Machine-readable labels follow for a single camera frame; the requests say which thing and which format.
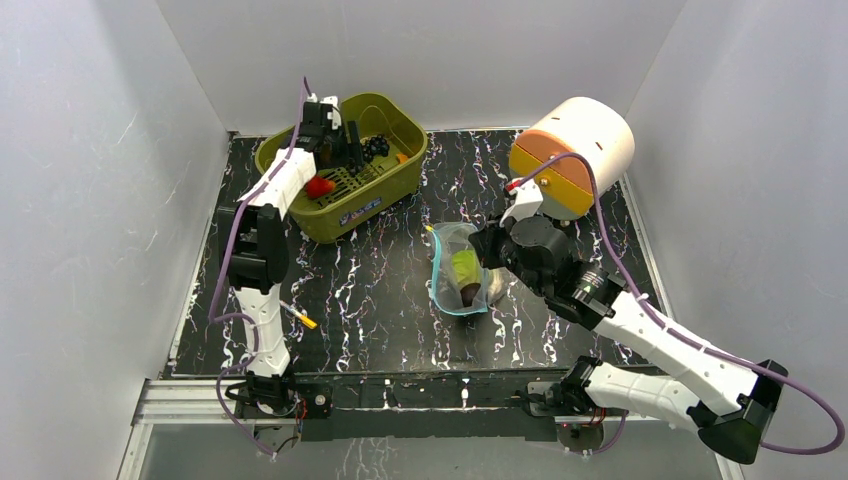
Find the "green cabbage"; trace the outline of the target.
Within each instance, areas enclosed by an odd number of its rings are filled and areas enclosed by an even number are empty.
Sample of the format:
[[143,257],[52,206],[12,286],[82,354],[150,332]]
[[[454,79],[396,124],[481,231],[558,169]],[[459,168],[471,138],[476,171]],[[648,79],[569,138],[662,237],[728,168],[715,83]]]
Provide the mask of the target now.
[[469,283],[482,284],[483,270],[473,249],[454,253],[450,257],[450,266],[455,283],[460,289]]

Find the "dark purple eggplant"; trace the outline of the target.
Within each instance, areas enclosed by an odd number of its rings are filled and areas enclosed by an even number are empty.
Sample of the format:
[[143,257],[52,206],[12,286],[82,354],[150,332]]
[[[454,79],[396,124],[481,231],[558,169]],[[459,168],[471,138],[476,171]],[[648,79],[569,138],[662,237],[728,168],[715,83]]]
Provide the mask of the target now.
[[464,308],[470,308],[475,304],[480,289],[480,283],[469,283],[460,289],[460,298]]

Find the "clear zip top bag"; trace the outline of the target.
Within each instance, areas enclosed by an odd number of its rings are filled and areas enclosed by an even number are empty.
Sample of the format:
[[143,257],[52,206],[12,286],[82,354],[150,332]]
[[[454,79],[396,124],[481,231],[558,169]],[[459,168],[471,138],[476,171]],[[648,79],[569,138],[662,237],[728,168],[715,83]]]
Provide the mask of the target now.
[[426,226],[431,246],[428,294],[434,305],[452,316],[485,313],[506,293],[512,274],[505,268],[481,266],[469,237],[478,231],[470,223]]

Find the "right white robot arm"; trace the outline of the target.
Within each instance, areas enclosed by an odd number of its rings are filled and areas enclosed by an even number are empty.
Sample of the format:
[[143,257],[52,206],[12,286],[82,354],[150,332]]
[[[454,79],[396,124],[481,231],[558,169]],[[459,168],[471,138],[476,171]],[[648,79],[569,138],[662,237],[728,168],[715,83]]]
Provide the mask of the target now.
[[618,409],[695,433],[713,452],[739,464],[755,461],[782,388],[785,369],[770,360],[752,369],[708,354],[709,344],[652,306],[642,306],[623,279],[575,258],[567,236],[543,216],[497,220],[470,234],[482,267],[504,268],[558,317],[619,342],[662,370],[634,373],[581,356],[547,388],[525,398],[535,414],[587,414]]

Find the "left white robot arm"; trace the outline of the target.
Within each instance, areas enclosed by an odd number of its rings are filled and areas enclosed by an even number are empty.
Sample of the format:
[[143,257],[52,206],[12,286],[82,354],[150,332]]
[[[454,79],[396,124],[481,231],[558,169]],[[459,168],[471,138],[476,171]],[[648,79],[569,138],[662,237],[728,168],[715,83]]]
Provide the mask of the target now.
[[284,218],[294,200],[322,169],[357,169],[362,156],[335,96],[310,94],[299,121],[271,158],[260,180],[234,208],[220,208],[229,228],[219,278],[234,290],[248,351],[245,380],[230,399],[275,416],[294,411],[297,387],[288,380],[291,361],[282,325],[280,290],[289,265]]

